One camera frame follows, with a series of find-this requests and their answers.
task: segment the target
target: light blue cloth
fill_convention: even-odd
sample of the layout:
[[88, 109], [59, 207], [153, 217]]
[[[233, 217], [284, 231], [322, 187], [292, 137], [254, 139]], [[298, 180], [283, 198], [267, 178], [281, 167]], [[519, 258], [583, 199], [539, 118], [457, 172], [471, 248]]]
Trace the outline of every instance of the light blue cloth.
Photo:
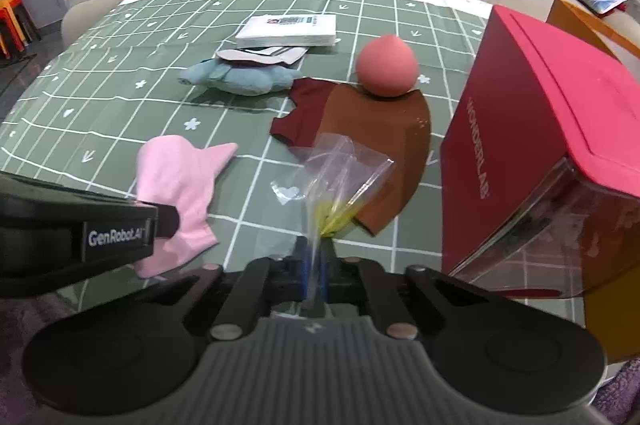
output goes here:
[[293, 81], [302, 76], [298, 70], [284, 66], [231, 65], [215, 58], [182, 70], [178, 75], [178, 82], [255, 97], [270, 91], [288, 90]]

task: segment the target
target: metal screw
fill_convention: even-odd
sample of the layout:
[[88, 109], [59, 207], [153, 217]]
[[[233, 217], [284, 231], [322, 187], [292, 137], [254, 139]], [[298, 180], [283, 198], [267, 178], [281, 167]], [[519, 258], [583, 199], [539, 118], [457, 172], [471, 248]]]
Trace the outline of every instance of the metal screw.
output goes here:
[[418, 336], [418, 328], [407, 322], [396, 322], [386, 329], [386, 334], [393, 339], [414, 340]]
[[242, 336], [242, 328], [235, 324], [218, 324], [209, 332], [213, 338], [221, 341], [231, 341]]

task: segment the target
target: plastic bag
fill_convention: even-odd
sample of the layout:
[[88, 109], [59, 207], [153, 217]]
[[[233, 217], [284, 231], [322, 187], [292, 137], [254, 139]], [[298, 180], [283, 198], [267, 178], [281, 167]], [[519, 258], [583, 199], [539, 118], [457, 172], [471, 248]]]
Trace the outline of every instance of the plastic bag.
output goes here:
[[306, 300], [316, 297], [322, 277], [319, 243], [332, 237], [353, 219], [378, 192], [393, 167], [386, 155], [341, 134], [321, 134], [311, 149], [296, 150], [302, 167], [284, 180], [273, 180], [271, 189], [281, 206], [302, 202], [302, 234], [305, 252]]

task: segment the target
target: pink object on sofa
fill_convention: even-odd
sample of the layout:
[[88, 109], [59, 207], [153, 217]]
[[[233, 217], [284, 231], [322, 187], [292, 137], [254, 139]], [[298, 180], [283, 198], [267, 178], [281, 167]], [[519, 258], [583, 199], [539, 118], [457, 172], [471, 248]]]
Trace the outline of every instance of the pink object on sofa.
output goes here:
[[152, 138], [140, 148], [138, 199], [175, 206], [180, 227], [171, 239], [156, 239], [153, 255], [136, 263], [139, 277], [179, 267], [218, 242], [207, 224], [207, 207], [214, 179], [237, 149], [236, 144], [198, 149], [177, 135]]

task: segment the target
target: peach-shaped object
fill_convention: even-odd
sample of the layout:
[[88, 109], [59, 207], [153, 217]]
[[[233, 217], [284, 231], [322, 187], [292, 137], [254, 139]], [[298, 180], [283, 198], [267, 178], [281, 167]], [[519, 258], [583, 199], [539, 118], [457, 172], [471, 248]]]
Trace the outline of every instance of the peach-shaped object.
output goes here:
[[418, 78], [414, 52], [397, 35], [383, 35], [368, 43], [356, 60], [358, 82], [379, 97], [405, 94]]

